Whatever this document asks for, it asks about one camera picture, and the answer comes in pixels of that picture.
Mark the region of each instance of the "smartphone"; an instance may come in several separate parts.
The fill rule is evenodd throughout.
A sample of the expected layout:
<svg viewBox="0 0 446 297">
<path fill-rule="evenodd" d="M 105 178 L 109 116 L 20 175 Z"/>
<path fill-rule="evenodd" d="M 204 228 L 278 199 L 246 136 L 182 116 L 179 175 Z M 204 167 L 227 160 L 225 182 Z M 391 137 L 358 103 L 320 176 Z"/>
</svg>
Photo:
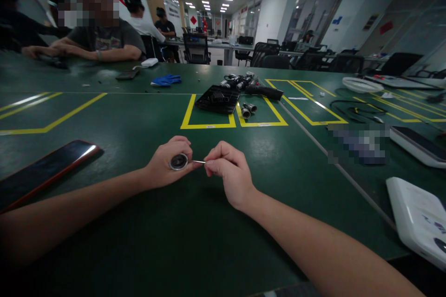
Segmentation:
<svg viewBox="0 0 446 297">
<path fill-rule="evenodd" d="M 116 80 L 133 80 L 139 70 L 126 70 L 116 77 Z"/>
<path fill-rule="evenodd" d="M 0 181 L 0 213 L 15 209 L 101 149 L 75 140 Z"/>
<path fill-rule="evenodd" d="M 441 147 L 435 145 L 433 142 L 426 139 L 419 133 L 405 127 L 392 126 L 391 128 L 397 134 L 399 134 L 402 137 L 405 137 L 406 140 L 408 140 L 413 145 L 417 146 L 418 148 L 429 154 L 435 160 L 446 162 L 446 151 Z"/>
</svg>

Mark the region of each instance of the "gray t-shirt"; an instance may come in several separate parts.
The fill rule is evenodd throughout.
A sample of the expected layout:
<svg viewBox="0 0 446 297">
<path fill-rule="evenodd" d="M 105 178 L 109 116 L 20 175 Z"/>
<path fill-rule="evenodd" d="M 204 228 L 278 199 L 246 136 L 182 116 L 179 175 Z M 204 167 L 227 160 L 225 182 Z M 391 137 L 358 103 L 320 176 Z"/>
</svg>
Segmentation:
<svg viewBox="0 0 446 297">
<path fill-rule="evenodd" d="M 119 19 L 119 26 L 75 27 L 67 37 L 90 51 L 106 51 L 132 45 L 142 51 L 139 60 L 145 59 L 145 47 L 141 36 L 128 22 L 122 19 Z"/>
</svg>

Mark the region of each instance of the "bracelet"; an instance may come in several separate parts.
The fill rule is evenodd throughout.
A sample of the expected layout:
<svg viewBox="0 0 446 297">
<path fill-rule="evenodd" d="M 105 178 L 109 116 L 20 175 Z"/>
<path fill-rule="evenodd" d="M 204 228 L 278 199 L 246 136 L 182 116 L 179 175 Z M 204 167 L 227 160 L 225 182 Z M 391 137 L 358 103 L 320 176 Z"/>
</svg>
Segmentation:
<svg viewBox="0 0 446 297">
<path fill-rule="evenodd" d="M 98 54 L 98 60 L 101 62 L 102 61 L 102 53 L 99 50 L 96 50 L 96 53 Z"/>
</svg>

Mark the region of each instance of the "doorway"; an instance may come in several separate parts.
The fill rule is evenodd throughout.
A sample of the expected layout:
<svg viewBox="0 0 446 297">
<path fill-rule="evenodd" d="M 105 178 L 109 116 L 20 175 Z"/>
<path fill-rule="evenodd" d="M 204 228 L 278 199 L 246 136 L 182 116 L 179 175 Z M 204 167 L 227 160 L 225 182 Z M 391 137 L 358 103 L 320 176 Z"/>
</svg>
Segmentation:
<svg viewBox="0 0 446 297">
<path fill-rule="evenodd" d="M 341 3 L 341 0 L 297 0 L 289 21 L 285 41 L 301 41 L 313 31 L 312 46 L 319 45 Z"/>
</svg>

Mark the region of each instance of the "blue glove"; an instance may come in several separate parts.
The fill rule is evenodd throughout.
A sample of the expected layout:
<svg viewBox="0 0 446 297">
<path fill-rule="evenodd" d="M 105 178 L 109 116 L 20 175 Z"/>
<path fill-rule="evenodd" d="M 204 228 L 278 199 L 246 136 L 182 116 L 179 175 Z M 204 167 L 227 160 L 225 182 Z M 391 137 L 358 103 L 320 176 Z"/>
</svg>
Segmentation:
<svg viewBox="0 0 446 297">
<path fill-rule="evenodd" d="M 152 86 L 170 87 L 171 84 L 177 84 L 181 82 L 181 76 L 173 76 L 171 74 L 164 77 L 158 77 L 153 79 L 150 83 Z"/>
</svg>

